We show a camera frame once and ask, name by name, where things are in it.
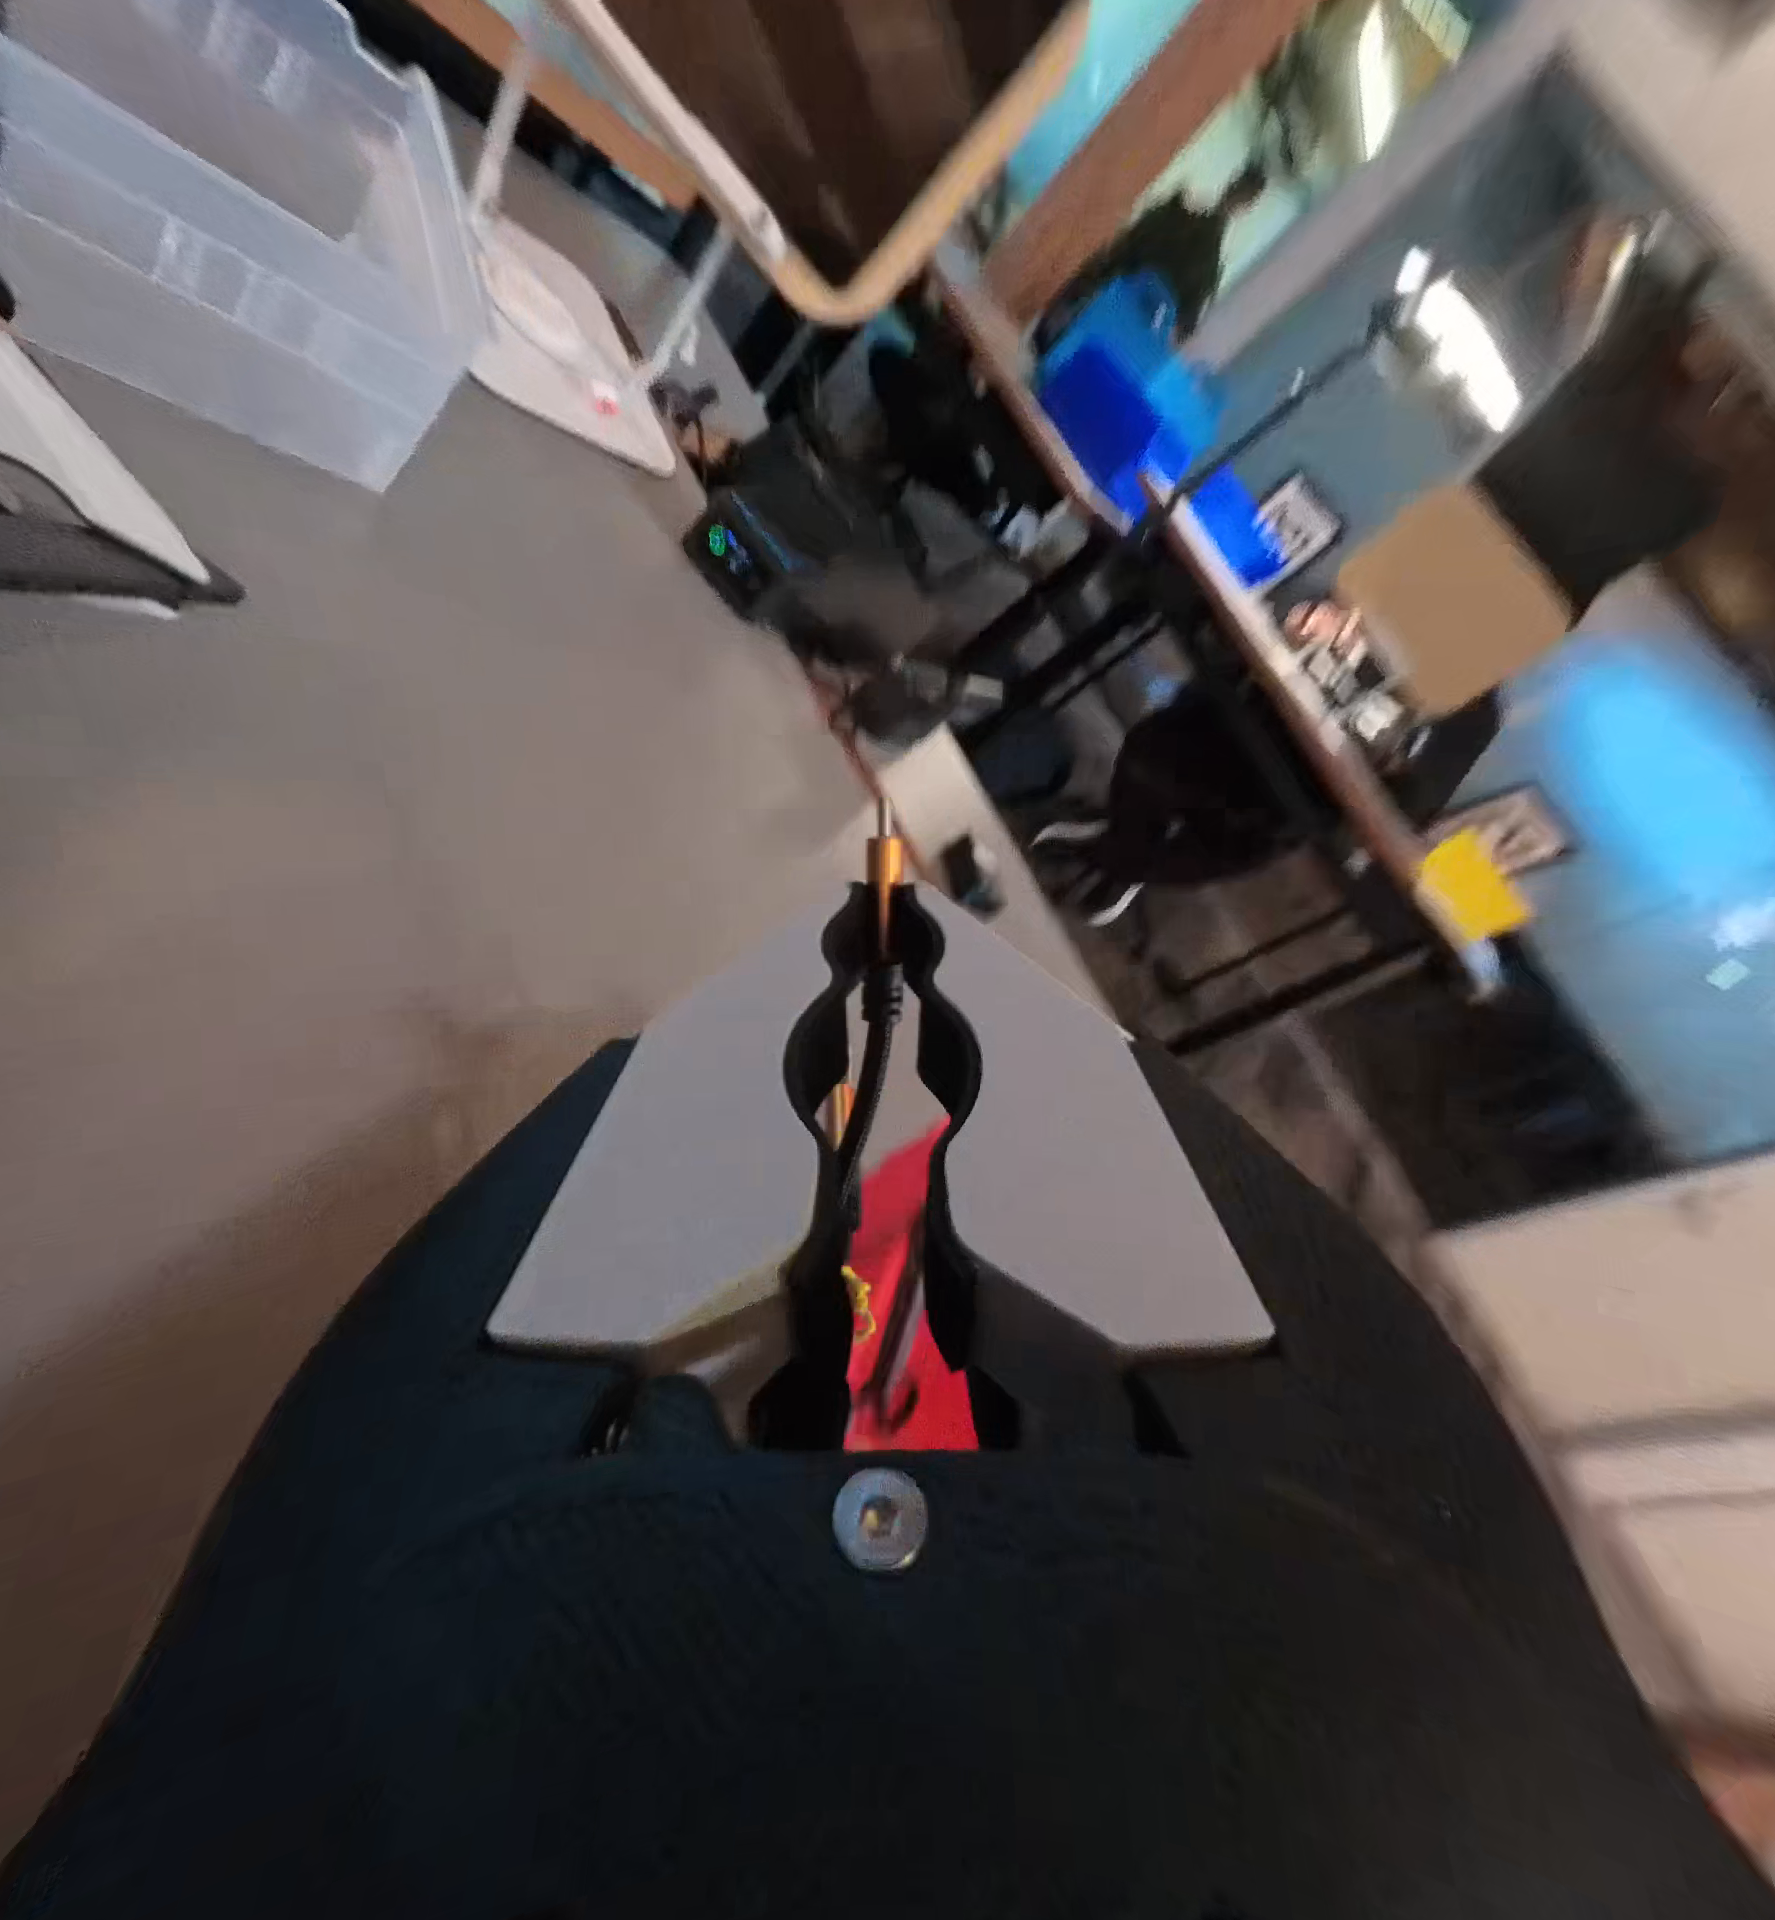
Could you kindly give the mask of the beige rounded panel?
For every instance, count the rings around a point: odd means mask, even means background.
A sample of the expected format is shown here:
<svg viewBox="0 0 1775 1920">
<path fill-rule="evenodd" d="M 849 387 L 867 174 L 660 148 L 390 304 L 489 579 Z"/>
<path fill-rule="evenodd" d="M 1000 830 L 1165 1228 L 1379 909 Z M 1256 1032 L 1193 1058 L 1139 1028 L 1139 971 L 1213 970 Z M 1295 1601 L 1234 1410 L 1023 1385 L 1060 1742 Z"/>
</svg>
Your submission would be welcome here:
<svg viewBox="0 0 1775 1920">
<path fill-rule="evenodd" d="M 1443 717 L 1558 647 L 1573 604 L 1474 485 L 1433 489 L 1354 548 L 1336 595 L 1410 708 Z"/>
</svg>

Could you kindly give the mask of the yellow plastic bin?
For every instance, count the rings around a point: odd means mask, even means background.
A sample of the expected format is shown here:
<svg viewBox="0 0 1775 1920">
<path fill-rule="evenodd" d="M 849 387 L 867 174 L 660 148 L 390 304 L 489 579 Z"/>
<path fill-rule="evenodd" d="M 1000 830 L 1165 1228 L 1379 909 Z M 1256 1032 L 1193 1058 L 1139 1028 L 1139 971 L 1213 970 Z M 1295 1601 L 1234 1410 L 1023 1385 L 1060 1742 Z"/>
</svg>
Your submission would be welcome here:
<svg viewBox="0 0 1775 1920">
<path fill-rule="evenodd" d="M 1476 828 L 1457 828 L 1427 849 L 1417 869 L 1415 900 L 1461 947 L 1512 937 L 1534 920 L 1532 901 Z"/>
</svg>

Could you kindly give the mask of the wooden post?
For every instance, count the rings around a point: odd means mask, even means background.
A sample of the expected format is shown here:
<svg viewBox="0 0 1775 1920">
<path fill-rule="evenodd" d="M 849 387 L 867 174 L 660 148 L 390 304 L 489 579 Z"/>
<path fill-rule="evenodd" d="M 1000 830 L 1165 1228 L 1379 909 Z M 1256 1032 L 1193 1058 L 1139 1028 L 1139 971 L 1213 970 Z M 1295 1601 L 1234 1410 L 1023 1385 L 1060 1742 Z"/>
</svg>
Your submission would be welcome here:
<svg viewBox="0 0 1775 1920">
<path fill-rule="evenodd" d="M 986 295 L 1033 320 L 1130 216 L 1195 131 L 1271 61 L 1313 2 L 1201 2 L 981 263 Z"/>
</svg>

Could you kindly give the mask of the wood-edged desk with black legs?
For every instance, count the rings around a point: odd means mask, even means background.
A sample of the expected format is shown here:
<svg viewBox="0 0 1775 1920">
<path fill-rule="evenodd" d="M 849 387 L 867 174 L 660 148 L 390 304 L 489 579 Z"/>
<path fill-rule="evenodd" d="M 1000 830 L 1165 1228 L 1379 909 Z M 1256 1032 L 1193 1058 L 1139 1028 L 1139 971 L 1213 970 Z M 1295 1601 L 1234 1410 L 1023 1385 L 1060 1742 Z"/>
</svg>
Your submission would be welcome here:
<svg viewBox="0 0 1775 1920">
<path fill-rule="evenodd" d="M 1248 587 L 1223 559 L 1211 533 L 1182 504 L 1165 532 L 1147 548 L 1130 548 L 1124 526 L 1109 499 L 1069 451 L 1028 387 L 1028 362 L 1018 324 L 986 295 L 970 263 L 944 249 L 927 272 L 928 288 L 966 347 L 972 366 L 998 396 L 1028 453 L 1073 507 L 1086 538 L 1073 553 L 1024 588 L 1018 600 L 983 628 L 968 646 L 968 663 L 983 669 L 987 657 L 1024 640 L 1047 616 L 1076 608 L 1091 587 L 1114 588 L 1105 617 L 1084 635 L 1068 640 L 1040 664 L 1005 684 L 998 708 L 956 731 L 968 758 L 992 748 L 1003 731 L 1023 717 L 1045 712 L 1047 697 L 1099 683 L 1123 663 L 1129 646 L 1118 637 L 1138 613 L 1161 617 L 1184 644 L 1195 674 L 1219 674 L 1232 683 L 1261 687 L 1286 717 L 1322 783 L 1343 806 L 1354 828 L 1384 878 L 1400 889 L 1403 909 L 1422 918 L 1424 931 L 1400 931 L 1383 949 L 1306 975 L 1293 986 L 1248 1002 L 1239 1011 L 1190 1027 L 1176 1040 L 1179 1053 L 1197 1053 L 1225 1039 L 1248 1037 L 1263 1024 L 1367 991 L 1410 971 L 1427 971 L 1453 981 L 1472 1003 L 1498 1003 L 1505 986 L 1500 941 L 1461 947 L 1415 900 L 1415 879 L 1427 842 L 1393 803 L 1367 756 L 1331 717 L 1316 681 L 1295 666 L 1285 631 L 1263 593 Z M 1359 878 L 1355 861 L 1323 853 L 1336 872 L 1345 907 L 1369 911 L 1348 900 L 1348 882 Z"/>
</svg>

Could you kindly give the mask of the clear plastic storage bin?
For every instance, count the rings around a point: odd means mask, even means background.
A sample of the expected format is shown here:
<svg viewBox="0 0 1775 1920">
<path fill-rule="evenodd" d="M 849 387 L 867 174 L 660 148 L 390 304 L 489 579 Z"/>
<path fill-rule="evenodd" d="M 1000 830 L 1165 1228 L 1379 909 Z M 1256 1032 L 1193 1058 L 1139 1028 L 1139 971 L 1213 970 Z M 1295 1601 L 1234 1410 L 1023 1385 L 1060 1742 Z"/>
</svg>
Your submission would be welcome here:
<svg viewBox="0 0 1775 1920">
<path fill-rule="evenodd" d="M 14 327 L 368 493 L 486 331 L 431 80 L 341 4 L 0 4 Z"/>
</svg>

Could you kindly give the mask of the red plastic bin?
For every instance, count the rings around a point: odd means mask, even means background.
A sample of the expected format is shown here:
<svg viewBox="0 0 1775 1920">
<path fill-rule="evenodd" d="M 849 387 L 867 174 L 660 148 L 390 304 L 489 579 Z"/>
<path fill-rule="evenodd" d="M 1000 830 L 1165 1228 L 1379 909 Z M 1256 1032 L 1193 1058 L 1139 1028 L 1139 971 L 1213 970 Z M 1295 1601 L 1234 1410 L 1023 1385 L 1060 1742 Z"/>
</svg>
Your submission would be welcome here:
<svg viewBox="0 0 1775 1920">
<path fill-rule="evenodd" d="M 872 1282 L 878 1338 L 849 1348 L 845 1452 L 979 1448 L 963 1372 L 944 1361 L 927 1323 L 922 1219 L 928 1163 L 942 1137 L 930 1127 L 887 1154 L 862 1181 L 858 1226 L 847 1263 Z"/>
</svg>

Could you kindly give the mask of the glass partition window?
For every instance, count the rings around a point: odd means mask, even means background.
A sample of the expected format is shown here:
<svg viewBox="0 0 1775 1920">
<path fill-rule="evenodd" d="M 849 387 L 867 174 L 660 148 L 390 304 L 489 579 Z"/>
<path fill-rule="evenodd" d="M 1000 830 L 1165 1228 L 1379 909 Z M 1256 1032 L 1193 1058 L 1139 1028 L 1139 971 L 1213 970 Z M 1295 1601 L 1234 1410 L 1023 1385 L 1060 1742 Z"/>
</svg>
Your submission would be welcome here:
<svg viewBox="0 0 1775 1920">
<path fill-rule="evenodd" d="M 1427 319 L 1248 451 L 1305 471 L 1348 553 L 1472 473 L 1575 368 L 1670 372 L 1713 526 L 1498 689 L 1450 807 L 1537 783 L 1576 836 L 1523 878 L 1498 1003 L 1403 981 L 1322 1020 L 1445 1225 L 1775 1149 L 1775 313 L 1576 53 L 1500 37 L 1387 163 L 1237 287 L 1193 346 L 1232 436 L 1420 279 Z"/>
</svg>

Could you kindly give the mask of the framed printed tag sign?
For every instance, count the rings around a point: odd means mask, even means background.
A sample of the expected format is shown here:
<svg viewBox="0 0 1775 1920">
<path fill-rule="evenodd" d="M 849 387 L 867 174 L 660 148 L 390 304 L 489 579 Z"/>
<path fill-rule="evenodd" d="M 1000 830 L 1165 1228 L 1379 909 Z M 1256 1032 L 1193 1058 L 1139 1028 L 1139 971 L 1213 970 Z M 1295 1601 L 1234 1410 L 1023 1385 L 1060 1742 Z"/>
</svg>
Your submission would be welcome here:
<svg viewBox="0 0 1775 1920">
<path fill-rule="evenodd" d="M 1487 859 L 1507 875 L 1550 869 L 1576 850 L 1570 823 L 1534 781 L 1450 807 L 1430 828 L 1430 845 L 1463 834 L 1476 839 Z"/>
<path fill-rule="evenodd" d="M 1278 588 L 1325 556 L 1345 523 L 1305 471 L 1285 477 L 1256 507 L 1256 530 L 1263 544 L 1258 588 Z"/>
</svg>

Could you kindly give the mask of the black square panel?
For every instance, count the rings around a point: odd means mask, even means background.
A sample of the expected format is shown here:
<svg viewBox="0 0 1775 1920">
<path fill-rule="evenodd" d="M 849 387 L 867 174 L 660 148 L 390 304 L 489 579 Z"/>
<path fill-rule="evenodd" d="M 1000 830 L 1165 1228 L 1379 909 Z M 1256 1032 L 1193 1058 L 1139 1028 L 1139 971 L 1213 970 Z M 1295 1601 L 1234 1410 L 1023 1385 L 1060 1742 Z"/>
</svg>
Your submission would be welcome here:
<svg viewBox="0 0 1775 1920">
<path fill-rule="evenodd" d="M 1575 368 L 1472 473 L 1573 622 L 1713 526 L 1725 483 L 1683 400 L 1665 370 Z"/>
</svg>

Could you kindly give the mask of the black power station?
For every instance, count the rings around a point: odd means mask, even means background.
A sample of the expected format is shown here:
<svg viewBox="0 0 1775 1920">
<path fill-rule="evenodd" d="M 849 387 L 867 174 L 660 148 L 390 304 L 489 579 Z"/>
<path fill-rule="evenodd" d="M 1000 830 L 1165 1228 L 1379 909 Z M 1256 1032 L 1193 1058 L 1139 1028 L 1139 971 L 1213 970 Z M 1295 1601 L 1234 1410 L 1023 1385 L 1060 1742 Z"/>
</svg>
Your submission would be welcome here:
<svg viewBox="0 0 1775 1920">
<path fill-rule="evenodd" d="M 683 552 L 735 613 L 789 637 L 927 611 L 900 495 L 803 417 L 733 447 Z"/>
</svg>

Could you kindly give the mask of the white mirror stand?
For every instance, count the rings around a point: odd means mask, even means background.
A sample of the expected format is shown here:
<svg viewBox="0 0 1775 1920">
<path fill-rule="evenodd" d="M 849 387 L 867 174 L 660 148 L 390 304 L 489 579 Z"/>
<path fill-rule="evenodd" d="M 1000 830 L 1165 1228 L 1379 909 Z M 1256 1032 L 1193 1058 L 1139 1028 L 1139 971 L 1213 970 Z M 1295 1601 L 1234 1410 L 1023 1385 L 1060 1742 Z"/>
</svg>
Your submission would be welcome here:
<svg viewBox="0 0 1775 1920">
<path fill-rule="evenodd" d="M 617 40 L 601 29 L 586 40 L 592 4 L 493 4 L 507 29 L 497 53 L 495 95 L 468 185 L 475 265 L 489 300 L 489 331 L 470 362 L 473 379 L 515 410 L 617 458 L 655 481 L 683 461 L 673 406 L 700 392 L 679 380 L 691 364 L 707 299 L 743 251 L 729 216 L 696 197 L 683 238 L 660 275 L 666 299 L 647 347 L 630 347 L 616 307 L 567 253 L 520 227 L 503 206 L 524 108 L 537 91 L 577 136 L 613 162 L 617 141 L 656 148 L 645 108 L 625 84 L 635 58 L 612 74 Z"/>
</svg>

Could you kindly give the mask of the stack of blue bins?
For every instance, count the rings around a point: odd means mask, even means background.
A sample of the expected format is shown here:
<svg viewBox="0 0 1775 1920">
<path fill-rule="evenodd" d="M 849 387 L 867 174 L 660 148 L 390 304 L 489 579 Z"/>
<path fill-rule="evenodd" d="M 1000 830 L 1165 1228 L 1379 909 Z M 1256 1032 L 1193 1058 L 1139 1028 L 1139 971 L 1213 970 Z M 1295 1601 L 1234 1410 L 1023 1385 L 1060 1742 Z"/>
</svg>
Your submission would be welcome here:
<svg viewBox="0 0 1775 1920">
<path fill-rule="evenodd" d="M 1124 526 L 1147 513 L 1146 477 L 1173 485 L 1211 463 L 1190 510 L 1248 587 L 1271 588 L 1286 575 L 1285 549 L 1225 453 L 1220 383 L 1173 346 L 1179 319 L 1157 272 L 1114 275 L 1036 347 L 1035 396 Z"/>
</svg>

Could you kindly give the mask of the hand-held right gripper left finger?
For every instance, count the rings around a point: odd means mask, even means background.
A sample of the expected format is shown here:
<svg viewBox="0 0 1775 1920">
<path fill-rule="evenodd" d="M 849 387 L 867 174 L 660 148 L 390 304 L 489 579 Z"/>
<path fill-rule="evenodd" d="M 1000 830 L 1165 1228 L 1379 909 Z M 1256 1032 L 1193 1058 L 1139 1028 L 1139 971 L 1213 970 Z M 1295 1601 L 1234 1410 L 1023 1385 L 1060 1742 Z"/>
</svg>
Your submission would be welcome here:
<svg viewBox="0 0 1775 1920">
<path fill-rule="evenodd" d="M 748 1440 L 787 1360 L 781 1271 L 820 1171 L 784 1049 L 827 989 L 825 926 L 847 895 L 819 887 L 640 1031 L 490 1309 L 493 1350 L 691 1377 Z"/>
</svg>

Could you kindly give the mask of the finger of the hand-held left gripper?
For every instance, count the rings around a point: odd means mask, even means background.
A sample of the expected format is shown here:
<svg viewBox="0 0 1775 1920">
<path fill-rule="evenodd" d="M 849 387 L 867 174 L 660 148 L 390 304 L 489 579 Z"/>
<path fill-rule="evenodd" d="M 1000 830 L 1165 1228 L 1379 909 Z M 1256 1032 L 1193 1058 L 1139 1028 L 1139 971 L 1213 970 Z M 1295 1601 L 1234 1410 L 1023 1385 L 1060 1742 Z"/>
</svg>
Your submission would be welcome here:
<svg viewBox="0 0 1775 1920">
<path fill-rule="evenodd" d="M 236 608 L 240 583 L 176 522 L 31 358 L 0 275 L 0 593 L 114 610 Z"/>
</svg>

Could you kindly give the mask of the wood-framed mirror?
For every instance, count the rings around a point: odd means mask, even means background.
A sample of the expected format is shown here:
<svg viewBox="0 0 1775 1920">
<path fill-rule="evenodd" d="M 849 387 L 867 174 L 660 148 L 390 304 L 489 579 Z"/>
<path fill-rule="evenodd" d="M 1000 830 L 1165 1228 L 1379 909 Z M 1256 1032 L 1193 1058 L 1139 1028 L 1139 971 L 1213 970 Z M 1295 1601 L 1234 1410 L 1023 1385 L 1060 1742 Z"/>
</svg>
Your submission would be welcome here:
<svg viewBox="0 0 1775 1920">
<path fill-rule="evenodd" d="M 613 163 L 729 216 L 811 322 L 852 324 L 922 272 L 1079 63 L 1076 2 L 592 4 L 656 148 Z M 497 74 L 493 4 L 414 4 Z"/>
</svg>

